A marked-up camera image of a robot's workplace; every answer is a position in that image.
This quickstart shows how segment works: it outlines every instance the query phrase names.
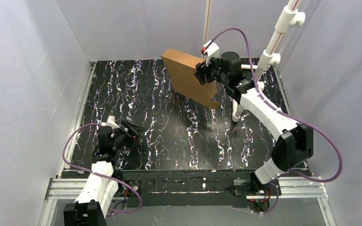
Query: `gray wall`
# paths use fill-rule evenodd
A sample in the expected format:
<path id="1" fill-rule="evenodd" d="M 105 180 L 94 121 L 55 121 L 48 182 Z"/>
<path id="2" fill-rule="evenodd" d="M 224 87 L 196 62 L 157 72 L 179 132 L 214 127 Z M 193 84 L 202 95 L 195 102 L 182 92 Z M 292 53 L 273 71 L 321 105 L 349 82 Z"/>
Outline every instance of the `gray wall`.
<path id="1" fill-rule="evenodd" d="M 362 1 L 307 1 L 303 11 L 307 21 L 282 53 L 286 96 L 293 115 L 324 129 L 342 150 L 342 175 L 326 184 L 337 224 L 362 225 Z M 320 136 L 314 145 L 310 168 L 329 178 L 335 152 Z"/>
<path id="2" fill-rule="evenodd" d="M 209 36 L 211 40 L 220 31 L 237 27 L 244 31 L 249 41 L 252 57 L 260 57 L 266 49 L 282 9 L 288 0 L 212 0 Z M 247 57 L 242 35 L 229 31 L 221 35 L 216 44 L 221 52 L 236 51 Z"/>
<path id="3" fill-rule="evenodd" d="M 89 61 L 200 55 L 206 0 L 57 0 Z"/>
<path id="4" fill-rule="evenodd" d="M 54 0 L 0 1 L 0 226 L 38 225 L 88 72 Z"/>

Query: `black marbled tabletop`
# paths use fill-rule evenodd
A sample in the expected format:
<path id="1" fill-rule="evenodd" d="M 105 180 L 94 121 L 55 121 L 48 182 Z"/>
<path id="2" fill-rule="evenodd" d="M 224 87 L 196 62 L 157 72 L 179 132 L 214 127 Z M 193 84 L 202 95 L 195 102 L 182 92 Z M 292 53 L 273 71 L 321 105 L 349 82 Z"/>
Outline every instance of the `black marbled tabletop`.
<path id="1" fill-rule="evenodd" d="M 264 94 L 285 111 L 273 68 L 262 80 Z M 127 119 L 148 128 L 140 140 L 118 155 L 125 170 L 257 169 L 271 156 L 275 140 L 267 128 L 245 111 L 231 119 L 231 98 L 218 84 L 212 110 L 172 90 L 162 60 L 98 61 L 82 125 Z M 77 136 L 72 163 L 91 167 L 97 127 Z"/>

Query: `brown cardboard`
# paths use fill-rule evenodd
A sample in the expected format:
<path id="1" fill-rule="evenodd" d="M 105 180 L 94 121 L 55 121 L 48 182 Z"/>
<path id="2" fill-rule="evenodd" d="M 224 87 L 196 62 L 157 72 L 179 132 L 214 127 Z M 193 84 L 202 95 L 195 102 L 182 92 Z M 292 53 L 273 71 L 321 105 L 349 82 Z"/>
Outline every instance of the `brown cardboard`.
<path id="1" fill-rule="evenodd" d="M 162 54 L 162 59 L 175 91 L 206 107 L 215 109 L 220 106 L 220 102 L 212 100 L 217 93 L 216 83 L 201 85 L 194 76 L 196 64 L 203 59 L 171 48 Z"/>

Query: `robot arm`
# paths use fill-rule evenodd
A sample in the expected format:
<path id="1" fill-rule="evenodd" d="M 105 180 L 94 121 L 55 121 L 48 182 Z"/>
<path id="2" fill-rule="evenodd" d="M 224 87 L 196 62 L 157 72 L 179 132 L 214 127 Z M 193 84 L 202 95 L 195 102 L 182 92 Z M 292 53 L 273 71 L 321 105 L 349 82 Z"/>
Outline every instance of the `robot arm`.
<path id="1" fill-rule="evenodd" d="M 98 145 L 93 152 L 92 171 L 111 177 L 117 151 L 131 145 L 143 131 L 143 127 L 126 120 L 117 125 L 114 117 L 109 116 L 97 131 Z M 118 188 L 116 181 L 90 174 L 74 203 L 65 206 L 65 226 L 106 226 L 106 213 Z"/>
<path id="2" fill-rule="evenodd" d="M 243 75 L 242 60 L 235 52 L 225 52 L 218 58 L 218 46 L 206 48 L 207 58 L 196 65 L 195 77 L 203 85 L 217 81 L 224 85 L 233 99 L 233 120 L 240 113 L 252 112 L 277 139 L 271 158 L 251 174 L 250 189 L 260 191 L 268 183 L 313 155 L 313 129 L 277 113 L 280 109 L 268 98 L 259 97 L 251 78 Z"/>

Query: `purple cable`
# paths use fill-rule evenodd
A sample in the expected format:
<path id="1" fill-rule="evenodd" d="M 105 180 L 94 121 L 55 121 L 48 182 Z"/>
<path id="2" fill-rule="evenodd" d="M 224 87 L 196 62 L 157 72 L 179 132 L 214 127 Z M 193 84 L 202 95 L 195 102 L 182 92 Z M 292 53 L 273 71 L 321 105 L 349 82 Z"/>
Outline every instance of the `purple cable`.
<path id="1" fill-rule="evenodd" d="M 239 29 L 239 28 L 229 28 L 229 29 L 226 29 L 220 33 L 218 33 L 209 43 L 209 45 L 207 45 L 208 47 L 214 42 L 214 40 L 216 40 L 221 34 L 223 34 L 224 32 L 226 31 L 229 31 L 229 30 L 236 30 L 236 31 L 239 31 L 242 36 L 244 37 L 245 39 L 245 43 L 246 43 L 246 49 L 247 49 L 247 57 L 249 58 L 249 64 L 250 64 L 250 70 L 251 70 L 251 73 L 252 73 L 252 78 L 253 78 L 253 82 L 255 84 L 255 88 L 256 88 L 256 91 L 259 93 L 259 97 L 273 110 L 277 110 L 277 108 L 273 107 L 267 100 L 264 99 L 264 95 L 263 93 L 261 92 L 261 90 L 259 89 L 258 85 L 257 85 L 257 82 L 256 82 L 256 79 L 255 79 L 255 72 L 253 71 L 253 63 L 252 63 L 252 58 L 250 57 L 250 48 L 249 48 L 249 43 L 247 41 L 247 38 L 246 38 L 246 35 L 245 33 Z M 331 145 L 332 147 L 335 149 L 335 152 L 337 153 L 337 156 L 338 156 L 338 161 L 339 161 L 339 166 L 338 166 L 338 171 L 337 173 L 331 177 L 331 178 L 328 178 L 328 179 L 316 179 L 316 178 L 311 178 L 311 177 L 308 177 L 306 176 L 305 174 L 301 173 L 301 172 L 298 172 L 294 169 L 290 170 L 290 171 L 293 171 L 297 174 L 299 174 L 300 176 L 308 179 L 308 180 L 311 180 L 311 181 L 314 181 L 314 182 L 320 182 L 320 183 L 326 183 L 326 182 L 330 182 L 330 181 L 333 181 L 335 180 L 336 178 L 339 177 L 339 175 L 341 174 L 342 172 L 342 168 L 343 168 L 343 160 L 342 160 L 342 154 L 339 150 L 339 148 L 337 147 L 337 145 L 331 140 L 331 138 L 329 138 L 323 131 L 321 131 L 319 128 L 317 128 L 316 126 L 306 122 L 306 121 L 302 121 L 296 117 L 293 117 L 291 115 L 288 115 L 286 113 L 283 113 L 282 111 L 277 111 L 280 115 L 283 115 L 287 118 L 290 118 L 292 120 L 295 120 L 301 124 L 304 124 L 304 125 L 307 125 L 308 127 L 311 127 L 313 128 L 313 130 L 317 131 L 318 133 L 320 133 Z"/>
<path id="2" fill-rule="evenodd" d="M 113 208 L 109 208 L 109 210 L 111 210 L 111 211 L 113 211 L 113 212 L 117 212 L 117 213 L 132 213 L 132 212 L 135 212 L 135 211 L 137 211 L 137 210 L 139 210 L 139 209 L 141 208 L 141 206 L 142 206 L 142 198 L 141 198 L 140 194 L 138 194 L 138 192 L 134 190 L 133 187 L 129 186 L 128 184 L 126 184 L 125 182 L 123 182 L 123 181 L 121 181 L 121 180 L 119 180 L 119 179 L 116 179 L 116 178 L 113 178 L 113 177 L 109 177 L 109 176 L 106 176 L 106 175 L 103 175 L 103 174 L 100 174 L 100 173 L 94 173 L 94 172 L 92 172 L 92 170 L 87 169 L 87 168 L 85 168 L 85 167 L 76 166 L 76 165 L 70 163 L 70 162 L 66 159 L 66 157 L 65 157 L 66 149 L 67 149 L 68 144 L 70 143 L 71 138 L 73 138 L 74 135 L 77 134 L 77 133 L 78 133 L 80 130 L 82 130 L 83 128 L 85 128 L 85 127 L 87 127 L 87 126 L 94 126 L 94 125 L 100 126 L 100 123 L 89 123 L 89 124 L 85 124 L 85 125 L 81 126 L 80 128 L 76 129 L 76 130 L 74 131 L 74 133 L 72 133 L 72 135 L 71 135 L 71 136 L 69 137 L 69 139 L 66 141 L 65 148 L 63 148 L 63 152 L 62 152 L 63 161 L 65 161 L 65 163 L 66 163 L 67 165 L 71 166 L 71 167 L 74 167 L 74 168 L 79 169 L 79 170 L 87 171 L 87 172 L 89 172 L 89 173 L 91 173 L 91 174 L 95 174 L 95 175 L 97 175 L 97 176 L 100 176 L 100 177 L 103 177 L 103 178 L 107 178 L 107 179 L 109 179 L 109 180 L 114 180 L 115 182 L 117 182 L 117 183 L 119 183 L 119 184 L 122 184 L 122 185 L 124 185 L 125 187 L 127 187 L 130 191 L 132 191 L 132 192 L 138 197 L 138 200 L 140 201 L 140 204 L 138 205 L 138 207 L 135 208 L 135 209 L 132 209 L 132 210 L 130 210 L 130 211 L 115 210 L 115 209 L 113 209 Z"/>
<path id="3" fill-rule="evenodd" d="M 273 182 L 271 182 L 270 185 L 274 186 L 274 188 L 275 188 L 275 193 L 276 193 L 277 196 L 275 197 L 275 203 L 274 203 L 274 205 L 271 206 L 271 208 L 269 208 L 266 212 L 263 212 L 263 214 L 270 213 L 270 212 L 275 208 L 275 206 L 277 205 L 277 203 L 278 203 L 278 198 L 280 197 L 280 194 L 278 193 L 278 188 L 277 188 L 277 186 L 276 186 Z"/>

